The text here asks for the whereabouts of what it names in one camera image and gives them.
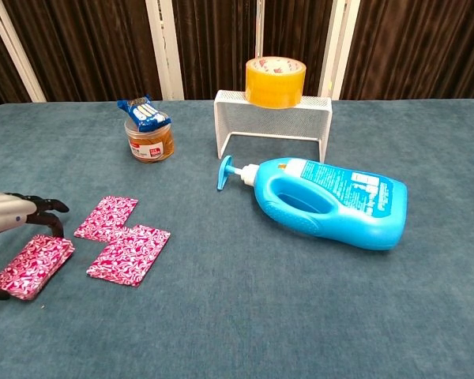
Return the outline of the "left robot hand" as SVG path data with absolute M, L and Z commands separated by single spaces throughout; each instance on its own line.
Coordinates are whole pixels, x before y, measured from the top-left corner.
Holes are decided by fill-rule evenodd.
M 52 210 L 69 208 L 56 199 L 19 193 L 0 193 L 0 234 L 26 223 L 50 228 L 50 235 L 36 235 L 0 272 L 0 300 L 13 296 L 33 300 L 74 251 L 60 219 Z

